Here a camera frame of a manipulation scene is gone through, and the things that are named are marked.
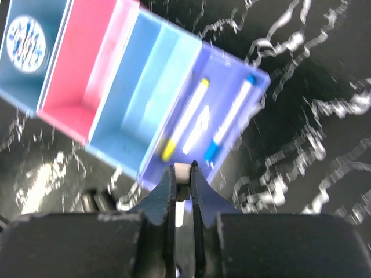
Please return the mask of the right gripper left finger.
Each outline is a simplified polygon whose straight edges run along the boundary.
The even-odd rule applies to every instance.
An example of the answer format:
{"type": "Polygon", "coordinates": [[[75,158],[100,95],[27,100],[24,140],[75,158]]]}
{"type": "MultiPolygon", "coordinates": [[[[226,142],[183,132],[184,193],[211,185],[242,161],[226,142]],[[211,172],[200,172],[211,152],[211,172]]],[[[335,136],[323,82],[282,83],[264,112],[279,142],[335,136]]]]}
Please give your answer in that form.
{"type": "Polygon", "coordinates": [[[175,212],[177,184],[173,166],[164,169],[158,185],[127,211],[141,216],[134,277],[175,277],[175,212]]]}

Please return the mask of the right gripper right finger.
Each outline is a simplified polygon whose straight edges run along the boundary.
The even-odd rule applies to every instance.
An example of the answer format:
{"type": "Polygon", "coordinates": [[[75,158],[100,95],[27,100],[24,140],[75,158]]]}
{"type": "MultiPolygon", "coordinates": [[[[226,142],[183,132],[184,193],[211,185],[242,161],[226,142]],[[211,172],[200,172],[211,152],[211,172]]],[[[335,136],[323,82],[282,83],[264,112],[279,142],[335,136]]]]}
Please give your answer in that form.
{"type": "Polygon", "coordinates": [[[208,183],[197,161],[190,170],[190,188],[194,223],[195,276],[223,277],[222,240],[218,234],[220,214],[239,214],[231,203],[208,183]]]}

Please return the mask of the black cap white pen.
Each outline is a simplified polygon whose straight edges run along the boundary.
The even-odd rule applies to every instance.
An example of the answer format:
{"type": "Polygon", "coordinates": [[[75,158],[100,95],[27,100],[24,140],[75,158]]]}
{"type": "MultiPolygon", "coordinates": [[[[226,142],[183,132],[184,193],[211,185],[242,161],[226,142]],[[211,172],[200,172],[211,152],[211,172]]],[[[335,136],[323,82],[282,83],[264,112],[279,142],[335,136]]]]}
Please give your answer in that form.
{"type": "Polygon", "coordinates": [[[184,222],[186,200],[190,198],[191,193],[191,165],[185,163],[175,163],[174,170],[177,185],[175,226],[180,228],[184,222]]]}

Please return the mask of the blue capped white marker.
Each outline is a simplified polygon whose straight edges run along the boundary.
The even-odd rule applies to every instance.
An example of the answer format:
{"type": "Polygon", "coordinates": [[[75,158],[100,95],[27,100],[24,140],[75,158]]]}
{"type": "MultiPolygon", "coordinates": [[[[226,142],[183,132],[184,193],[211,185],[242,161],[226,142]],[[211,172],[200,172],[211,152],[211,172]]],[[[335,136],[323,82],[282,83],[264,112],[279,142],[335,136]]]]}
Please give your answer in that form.
{"type": "Polygon", "coordinates": [[[220,144],[224,140],[224,137],[230,127],[231,123],[237,116],[241,106],[249,94],[250,89],[256,84],[256,77],[253,75],[248,76],[242,83],[241,88],[238,94],[235,96],[228,113],[226,114],[223,122],[220,124],[219,128],[216,130],[212,137],[212,141],[209,144],[204,159],[207,165],[211,165],[214,161],[214,157],[216,156],[220,144]]]}

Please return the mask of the yellow capped white marker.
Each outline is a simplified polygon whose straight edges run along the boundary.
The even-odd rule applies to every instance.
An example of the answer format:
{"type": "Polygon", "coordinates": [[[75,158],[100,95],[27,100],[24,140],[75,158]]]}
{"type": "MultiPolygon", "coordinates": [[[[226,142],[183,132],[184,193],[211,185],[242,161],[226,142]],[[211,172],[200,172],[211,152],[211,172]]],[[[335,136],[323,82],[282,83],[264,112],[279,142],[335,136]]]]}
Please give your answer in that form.
{"type": "Polygon", "coordinates": [[[176,124],[174,131],[172,132],[169,140],[166,143],[166,146],[162,152],[162,160],[164,162],[168,162],[174,153],[174,150],[177,146],[177,143],[180,140],[181,135],[185,131],[186,127],[188,126],[193,114],[195,113],[196,109],[198,108],[199,103],[203,99],[207,89],[209,87],[209,80],[207,78],[202,78],[200,83],[198,84],[197,88],[194,90],[193,94],[190,97],[190,100],[180,117],[178,123],[176,124]]]}

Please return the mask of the light blue drawer box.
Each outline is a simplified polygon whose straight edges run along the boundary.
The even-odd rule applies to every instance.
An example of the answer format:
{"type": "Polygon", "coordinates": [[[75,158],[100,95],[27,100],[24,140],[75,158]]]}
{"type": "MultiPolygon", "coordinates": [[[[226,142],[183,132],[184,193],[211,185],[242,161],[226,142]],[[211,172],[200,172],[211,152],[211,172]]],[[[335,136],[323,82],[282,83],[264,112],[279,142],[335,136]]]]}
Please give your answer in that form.
{"type": "Polygon", "coordinates": [[[136,178],[201,48],[197,36],[140,9],[86,150],[136,178]]]}
{"type": "Polygon", "coordinates": [[[35,115],[72,1],[11,1],[1,44],[1,97],[35,115]]]}

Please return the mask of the round blue tape tin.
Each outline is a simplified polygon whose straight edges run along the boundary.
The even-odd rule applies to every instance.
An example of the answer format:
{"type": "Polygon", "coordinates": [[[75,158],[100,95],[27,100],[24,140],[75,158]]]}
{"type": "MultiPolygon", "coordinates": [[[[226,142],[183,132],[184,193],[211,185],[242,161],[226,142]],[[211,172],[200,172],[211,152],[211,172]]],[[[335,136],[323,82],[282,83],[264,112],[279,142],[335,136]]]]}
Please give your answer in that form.
{"type": "Polygon", "coordinates": [[[26,14],[17,16],[6,33],[6,52],[18,71],[37,72],[48,57],[46,36],[40,23],[26,14]]]}

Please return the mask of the pink drawer box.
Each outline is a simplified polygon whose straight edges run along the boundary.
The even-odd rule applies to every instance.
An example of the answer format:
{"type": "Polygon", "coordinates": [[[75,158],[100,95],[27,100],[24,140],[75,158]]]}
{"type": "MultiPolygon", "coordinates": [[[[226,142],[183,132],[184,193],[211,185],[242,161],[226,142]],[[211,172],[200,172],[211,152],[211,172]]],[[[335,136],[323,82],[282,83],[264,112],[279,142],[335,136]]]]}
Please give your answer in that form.
{"type": "Polygon", "coordinates": [[[38,116],[85,145],[101,113],[139,1],[73,1],[38,116]]]}

